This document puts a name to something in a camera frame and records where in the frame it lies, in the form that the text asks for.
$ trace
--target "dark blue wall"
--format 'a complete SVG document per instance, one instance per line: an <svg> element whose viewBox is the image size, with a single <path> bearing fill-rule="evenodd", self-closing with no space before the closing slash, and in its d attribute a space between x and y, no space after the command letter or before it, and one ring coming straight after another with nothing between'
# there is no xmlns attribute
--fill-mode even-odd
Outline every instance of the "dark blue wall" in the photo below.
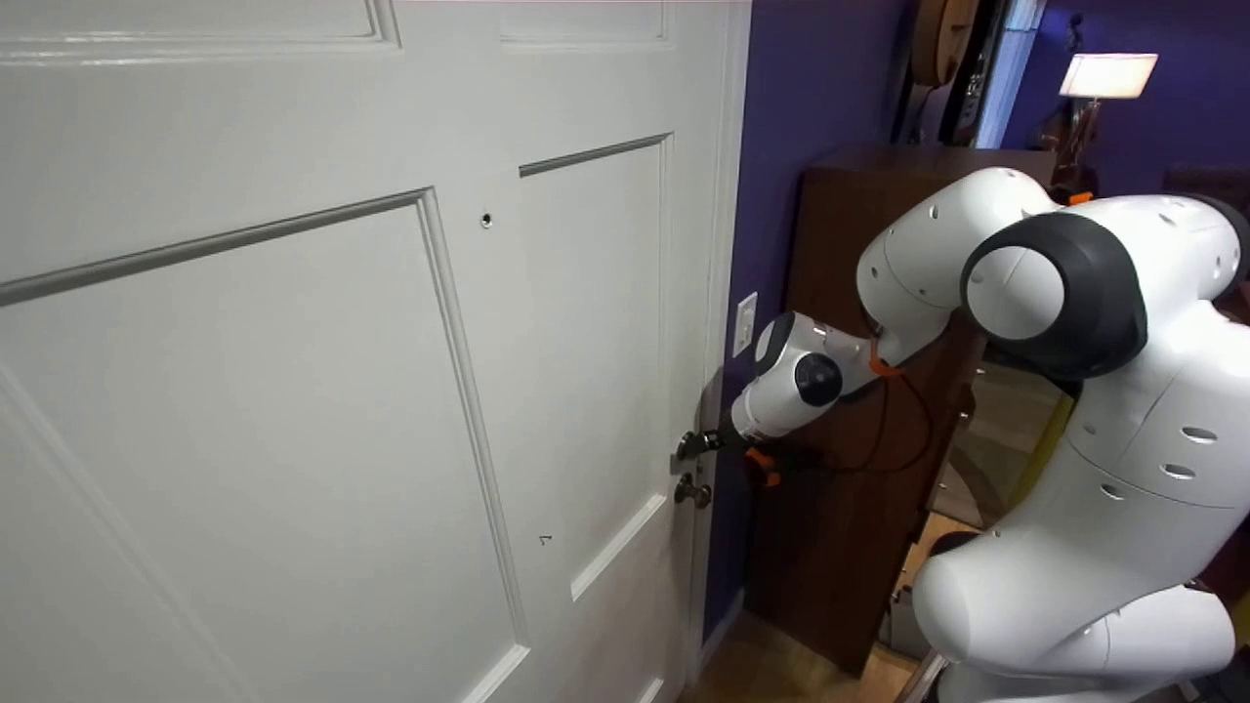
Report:
<svg viewBox="0 0 1250 703"><path fill-rule="evenodd" d="M759 292L759 327L782 313L802 168L891 134L905 9L909 0L753 0L731 302ZM745 371L745 361L726 364L726 397L741 391ZM745 470L726 460L710 526L709 633L741 589L745 530Z"/></svg>
<svg viewBox="0 0 1250 703"><path fill-rule="evenodd" d="M1107 194L1157 193L1167 164L1250 168L1250 0L1051 0L1007 146L1059 107L1072 17L1088 50L1162 50L1147 94L1103 108L1091 164Z"/></svg>

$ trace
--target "white robot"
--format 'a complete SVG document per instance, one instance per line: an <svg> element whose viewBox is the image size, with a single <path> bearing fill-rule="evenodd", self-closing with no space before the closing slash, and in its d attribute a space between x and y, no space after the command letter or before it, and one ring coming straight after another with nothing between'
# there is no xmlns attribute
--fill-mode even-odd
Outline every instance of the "white robot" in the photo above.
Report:
<svg viewBox="0 0 1250 703"><path fill-rule="evenodd" d="M775 319L735 397L782 439L970 308L995 347L1081 384L1042 486L970 546L931 560L914 607L953 659L942 703L1125 703L1218 672L1236 633L1188 581L1250 509L1250 327L1211 308L1244 266L1223 202L1125 194L1054 206L1007 168L905 213L861 258L881 338Z"/></svg>

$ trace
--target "lamp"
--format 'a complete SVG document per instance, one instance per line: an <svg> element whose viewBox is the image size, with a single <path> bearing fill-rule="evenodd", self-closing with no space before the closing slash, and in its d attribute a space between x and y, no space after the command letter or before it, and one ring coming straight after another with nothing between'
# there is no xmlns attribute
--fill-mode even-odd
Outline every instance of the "lamp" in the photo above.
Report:
<svg viewBox="0 0 1250 703"><path fill-rule="evenodd" d="M1054 189L1064 194L1091 193L1088 147L1093 141L1093 123L1103 101L1136 101L1162 56L1093 56L1073 50L1064 73L1064 123L1054 134Z"/></svg>

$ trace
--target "lamp shade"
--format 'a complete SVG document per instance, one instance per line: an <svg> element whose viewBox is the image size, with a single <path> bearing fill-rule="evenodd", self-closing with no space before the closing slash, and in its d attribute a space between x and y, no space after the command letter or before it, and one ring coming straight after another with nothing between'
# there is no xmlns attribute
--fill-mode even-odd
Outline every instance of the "lamp shade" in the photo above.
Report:
<svg viewBox="0 0 1250 703"><path fill-rule="evenodd" d="M1067 62L1064 97L1133 101L1140 97L1162 56L1073 56Z"/></svg>

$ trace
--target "wooden dresser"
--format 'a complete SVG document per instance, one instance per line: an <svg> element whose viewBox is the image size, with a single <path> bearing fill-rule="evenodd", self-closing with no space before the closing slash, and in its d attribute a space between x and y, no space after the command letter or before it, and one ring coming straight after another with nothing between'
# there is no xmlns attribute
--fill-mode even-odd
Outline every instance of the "wooden dresser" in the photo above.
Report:
<svg viewBox="0 0 1250 703"><path fill-rule="evenodd" d="M905 206L977 168L1020 168L1038 183L1042 153L881 147L817 161L802 180L789 308L873 332L856 297L861 252ZM782 490L759 494L745 607L861 675L905 546L927 522L982 332L951 332L905 364L905 388L873 388L782 451L802 460Z"/></svg>

